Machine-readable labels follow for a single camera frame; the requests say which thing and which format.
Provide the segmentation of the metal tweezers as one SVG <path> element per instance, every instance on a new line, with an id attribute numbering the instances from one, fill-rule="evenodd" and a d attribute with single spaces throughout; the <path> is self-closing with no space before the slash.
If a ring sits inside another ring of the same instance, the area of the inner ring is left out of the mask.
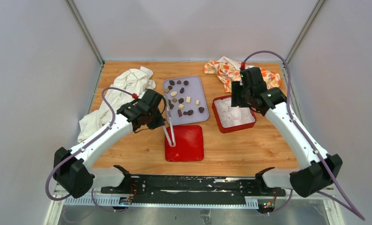
<path id="1" fill-rule="evenodd" d="M 170 105 L 169 105 L 169 100 L 164 98 L 165 100 L 165 112 L 167 115 L 167 123 L 169 124 L 168 128 L 170 129 L 170 132 L 168 132 L 167 128 L 163 126 L 164 130 L 164 135 L 165 138 L 169 144 L 170 147 L 175 147 L 176 146 L 176 139 L 175 139 L 175 134 L 174 134 L 174 127 L 173 127 L 173 122 L 171 118 L 171 112 L 170 112 Z"/>

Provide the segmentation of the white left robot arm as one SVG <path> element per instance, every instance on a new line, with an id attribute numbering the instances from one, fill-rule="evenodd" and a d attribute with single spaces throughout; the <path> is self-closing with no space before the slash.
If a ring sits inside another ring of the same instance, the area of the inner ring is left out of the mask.
<path id="1" fill-rule="evenodd" d="M 142 126 L 150 130 L 164 126 L 163 111 L 159 109 L 160 103 L 166 103 L 162 94 L 148 89 L 142 97 L 130 96 L 133 100 L 117 110 L 109 106 L 112 118 L 89 138 L 68 150 L 61 147 L 55 152 L 47 185 L 54 179 L 68 192 L 66 198 L 80 198 L 95 188 L 113 187 L 120 194 L 130 190 L 130 174 L 123 167 L 92 169 L 98 158 L 126 135 L 136 133 Z"/>

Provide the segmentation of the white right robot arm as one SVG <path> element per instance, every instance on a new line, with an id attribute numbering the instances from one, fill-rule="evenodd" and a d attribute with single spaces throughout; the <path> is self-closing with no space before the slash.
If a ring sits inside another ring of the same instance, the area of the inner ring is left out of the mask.
<path id="1" fill-rule="evenodd" d="M 256 192 L 268 195 L 274 188 L 296 191 L 308 197 L 334 183 L 343 164 L 337 154 L 330 155 L 300 124 L 287 98 L 279 88 L 268 89 L 258 67 L 243 67 L 240 81 L 231 83 L 231 106 L 255 109 L 280 132 L 297 159 L 299 170 L 269 167 L 255 177 Z"/>

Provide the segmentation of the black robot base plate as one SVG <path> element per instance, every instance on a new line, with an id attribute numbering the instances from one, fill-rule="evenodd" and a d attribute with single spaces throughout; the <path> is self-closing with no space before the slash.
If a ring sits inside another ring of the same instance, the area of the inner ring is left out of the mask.
<path id="1" fill-rule="evenodd" d="M 285 197 L 281 188 L 264 189 L 254 177 L 130 174 L 118 187 L 102 187 L 103 194 L 127 195 L 133 204 L 241 206 L 247 197 L 274 200 Z"/>

